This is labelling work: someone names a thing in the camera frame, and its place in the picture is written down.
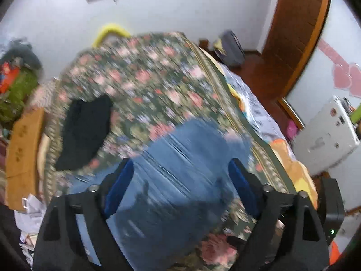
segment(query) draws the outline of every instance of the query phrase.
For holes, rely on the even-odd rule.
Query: metal bolt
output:
[[[63,192],[61,190],[57,190],[54,194],[55,197],[59,198],[61,197],[61,195],[63,194]]]
[[[298,192],[298,195],[299,195],[300,197],[302,197],[302,198],[307,198],[307,197],[308,197],[308,193],[305,192],[304,190],[300,190],[300,191]]]
[[[97,184],[93,184],[91,186],[88,187],[88,191],[90,192],[96,192],[99,189],[99,186]]]
[[[269,193],[269,192],[273,191],[273,187],[272,187],[271,185],[269,185],[269,184],[265,184],[265,185],[263,186],[263,190],[264,190],[266,193]]]

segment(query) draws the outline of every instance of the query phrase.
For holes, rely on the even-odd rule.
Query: brown door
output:
[[[322,0],[278,0],[263,56],[284,65],[285,85],[311,39],[321,4]]]

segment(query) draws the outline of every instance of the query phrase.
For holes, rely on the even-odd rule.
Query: floral blanket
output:
[[[71,100],[91,101],[104,93],[114,103],[111,132],[104,145],[84,168],[55,172],[54,164],[62,149],[61,131]],[[295,193],[271,148],[239,111],[224,76],[181,33],[121,39],[83,52],[61,75],[52,115],[46,128],[51,138],[44,173],[46,202],[56,190],[71,186],[67,175],[78,179],[96,175],[124,157],[136,156],[149,143],[193,117],[212,119],[229,135],[249,137],[253,146],[249,171],[280,192]],[[228,269],[236,251],[226,243],[226,236],[247,239],[254,223],[240,199],[234,199],[218,227],[170,269]]]

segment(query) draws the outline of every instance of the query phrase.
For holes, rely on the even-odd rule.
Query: gray backpack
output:
[[[243,64],[244,52],[234,32],[225,31],[214,44],[214,51],[227,67],[239,67]]]

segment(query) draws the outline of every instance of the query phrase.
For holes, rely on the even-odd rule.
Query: wooden floor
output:
[[[250,87],[266,111],[278,123],[285,135],[289,117],[277,103],[277,98],[286,85],[292,70],[280,63],[277,58],[263,58],[256,53],[246,54],[240,68],[231,68]]]

